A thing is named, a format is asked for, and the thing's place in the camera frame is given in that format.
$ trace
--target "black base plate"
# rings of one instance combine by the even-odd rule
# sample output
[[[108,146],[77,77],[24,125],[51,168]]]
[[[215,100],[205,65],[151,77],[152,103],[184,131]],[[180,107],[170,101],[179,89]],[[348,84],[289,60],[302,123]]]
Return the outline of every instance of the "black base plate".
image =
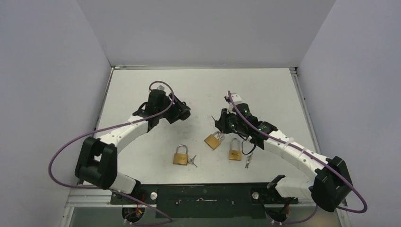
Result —
[[[168,211],[172,218],[266,218],[265,204],[285,204],[275,190],[266,188],[268,183],[218,183],[218,184],[143,184],[132,196],[145,202],[157,204],[160,210]],[[150,199],[152,192],[157,199]],[[259,199],[252,193],[258,192]],[[111,204],[137,204],[113,193]]]

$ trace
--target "white table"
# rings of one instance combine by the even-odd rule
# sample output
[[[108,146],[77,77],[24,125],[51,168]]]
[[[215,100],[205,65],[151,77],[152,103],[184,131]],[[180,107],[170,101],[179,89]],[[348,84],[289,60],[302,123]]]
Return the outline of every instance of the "white table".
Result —
[[[242,161],[228,160],[234,134],[226,135],[214,151],[203,141],[217,130],[211,116],[218,119],[221,109],[228,107],[223,97],[231,90],[242,97],[259,120],[272,123],[314,150],[289,69],[115,70],[99,128],[126,121],[147,101],[148,86],[155,80],[167,82],[192,109],[191,116],[171,125],[163,119],[133,141],[118,156],[119,172],[142,183],[159,184],[269,182],[280,174],[305,177],[280,157],[259,148],[254,151],[249,169],[245,169],[245,156]],[[173,165],[179,144],[188,146],[189,157],[196,155],[198,168]],[[245,152],[251,148],[251,144],[244,143]]]

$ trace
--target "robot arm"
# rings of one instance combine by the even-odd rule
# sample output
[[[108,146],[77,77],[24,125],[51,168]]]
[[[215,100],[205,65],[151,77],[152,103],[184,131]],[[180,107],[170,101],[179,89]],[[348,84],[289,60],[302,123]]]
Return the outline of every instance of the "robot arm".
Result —
[[[151,90],[148,101],[132,114],[127,123],[159,113],[171,102],[172,94],[166,96],[162,86]],[[160,119],[166,118],[170,124],[178,120],[186,120],[191,115],[190,110],[185,102],[175,97],[173,105],[158,117],[127,124],[98,138],[86,138],[79,154],[75,176],[101,189],[132,193],[140,182],[117,171],[117,155],[137,137],[152,130]],[[96,160],[95,156],[101,156],[100,160]]]
[[[310,157],[305,155],[305,153],[312,154],[325,164],[328,164],[352,183],[345,162],[339,157],[329,159],[328,157],[316,154],[307,148],[303,148],[303,151],[300,152],[299,150],[288,146],[289,143],[291,143],[292,145],[301,148],[303,147],[294,141],[291,141],[289,136],[285,135],[276,126],[268,122],[259,121],[257,117],[252,116],[248,104],[242,103],[242,99],[238,94],[232,93],[231,95],[234,105],[236,105],[241,114],[253,126],[270,136],[280,138],[285,143],[272,140],[251,128],[240,116],[237,115],[234,106],[228,97],[225,97],[225,99],[229,103],[229,107],[228,109],[225,108],[221,110],[219,120],[215,121],[216,128],[225,134],[235,133],[247,138],[248,142],[282,157],[284,160],[305,173],[308,177],[308,179],[304,180],[279,175],[271,181],[268,185],[268,189],[276,190],[280,196],[284,198],[298,197],[300,199],[313,199],[322,209],[333,212],[348,195],[351,189],[330,170],[315,160],[312,160]]]

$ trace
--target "white wall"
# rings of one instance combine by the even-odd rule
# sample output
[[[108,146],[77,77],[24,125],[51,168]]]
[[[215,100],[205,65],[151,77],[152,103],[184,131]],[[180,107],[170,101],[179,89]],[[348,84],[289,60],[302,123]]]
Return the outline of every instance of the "white wall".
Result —
[[[298,65],[335,0],[78,0],[112,65]]]
[[[354,227],[401,226],[400,9],[399,0],[337,0],[298,69],[322,153],[345,159],[367,200]]]
[[[110,65],[75,0],[2,0],[0,70],[1,226],[58,226],[69,189],[47,165],[94,127]],[[79,148],[54,165],[64,182]]]

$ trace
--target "padlock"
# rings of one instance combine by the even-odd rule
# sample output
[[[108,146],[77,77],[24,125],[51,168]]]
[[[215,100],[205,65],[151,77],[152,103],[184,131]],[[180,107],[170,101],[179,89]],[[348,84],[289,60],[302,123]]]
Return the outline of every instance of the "padlock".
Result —
[[[205,139],[205,143],[207,143],[209,145],[209,147],[214,150],[214,149],[216,149],[216,147],[218,147],[220,145],[221,141],[223,141],[224,138],[225,138],[224,134],[217,131],[217,132],[213,133],[212,135],[208,136]]]
[[[238,141],[238,149],[234,150],[233,149],[233,141],[237,140]],[[237,138],[233,138],[230,142],[230,152],[228,154],[228,159],[230,160],[236,160],[236,161],[241,161],[242,159],[242,154],[240,151],[240,147],[239,147],[239,140]]]
[[[178,149],[180,147],[185,147],[185,154],[179,154]],[[188,147],[184,144],[178,145],[177,149],[175,150],[173,164],[175,165],[187,165],[188,164]]]

